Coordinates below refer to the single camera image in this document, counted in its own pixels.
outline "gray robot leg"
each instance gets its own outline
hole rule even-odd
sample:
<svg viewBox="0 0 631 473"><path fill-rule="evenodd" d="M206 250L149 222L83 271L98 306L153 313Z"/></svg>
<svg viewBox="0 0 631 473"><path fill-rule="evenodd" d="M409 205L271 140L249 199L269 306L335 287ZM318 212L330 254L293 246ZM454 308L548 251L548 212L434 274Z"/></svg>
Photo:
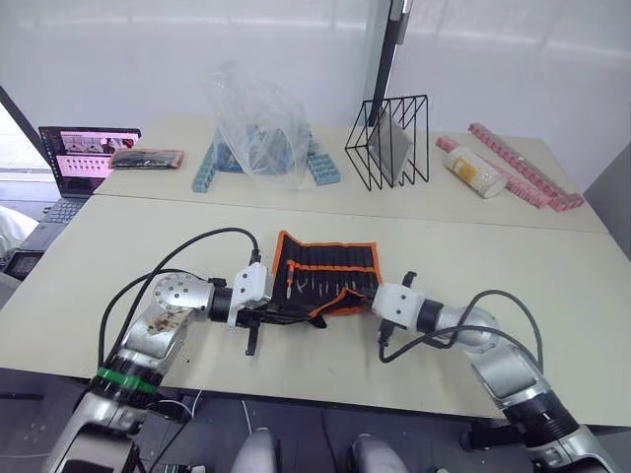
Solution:
<svg viewBox="0 0 631 473"><path fill-rule="evenodd" d="M401 458L381 439L361 434L350 451L353 473L408 473Z"/></svg>
<svg viewBox="0 0 631 473"><path fill-rule="evenodd" d="M277 442L268 429L257 429L244 442L231 473L280 473Z"/></svg>

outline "black wire rack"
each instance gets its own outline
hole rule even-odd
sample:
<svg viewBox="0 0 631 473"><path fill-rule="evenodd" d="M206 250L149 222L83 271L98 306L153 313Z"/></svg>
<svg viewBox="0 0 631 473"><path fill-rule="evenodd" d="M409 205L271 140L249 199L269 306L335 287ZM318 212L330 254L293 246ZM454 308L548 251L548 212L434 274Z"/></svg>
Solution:
<svg viewBox="0 0 631 473"><path fill-rule="evenodd" d="M427 96L408 96L363 101L344 151L370 191L429 182L429 146Z"/></svg>

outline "laptop screen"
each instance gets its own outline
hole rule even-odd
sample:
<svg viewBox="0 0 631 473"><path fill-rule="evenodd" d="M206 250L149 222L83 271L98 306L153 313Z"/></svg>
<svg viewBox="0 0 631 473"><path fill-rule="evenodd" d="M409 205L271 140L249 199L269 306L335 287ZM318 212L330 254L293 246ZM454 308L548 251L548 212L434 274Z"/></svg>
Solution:
<svg viewBox="0 0 631 473"><path fill-rule="evenodd" d="M89 196L111 172L109 158L119 148L132 148L140 130L42 126L41 141L59 193Z"/></svg>

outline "orange and black tool roll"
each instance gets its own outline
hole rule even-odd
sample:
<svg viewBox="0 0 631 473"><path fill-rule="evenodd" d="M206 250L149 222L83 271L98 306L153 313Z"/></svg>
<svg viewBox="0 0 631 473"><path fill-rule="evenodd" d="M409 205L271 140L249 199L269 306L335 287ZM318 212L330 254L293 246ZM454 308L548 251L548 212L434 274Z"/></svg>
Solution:
<svg viewBox="0 0 631 473"><path fill-rule="evenodd" d="M319 327L326 326L324 314L361 311L382 281L376 243L302 243L285 231L272 272L272 301L299 307Z"/></svg>

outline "white wall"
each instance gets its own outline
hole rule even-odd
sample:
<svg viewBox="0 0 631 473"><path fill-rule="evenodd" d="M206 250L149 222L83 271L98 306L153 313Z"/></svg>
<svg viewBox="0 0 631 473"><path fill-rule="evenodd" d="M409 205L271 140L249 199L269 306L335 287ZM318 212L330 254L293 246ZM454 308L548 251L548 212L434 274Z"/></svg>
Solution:
<svg viewBox="0 0 631 473"><path fill-rule="evenodd" d="M631 1L416 0L387 94L541 137L586 189L631 140Z"/></svg>
<svg viewBox="0 0 631 473"><path fill-rule="evenodd" d="M281 85L313 122L352 123L379 0L0 0L0 83L33 126L140 126L208 113L225 60Z"/></svg>

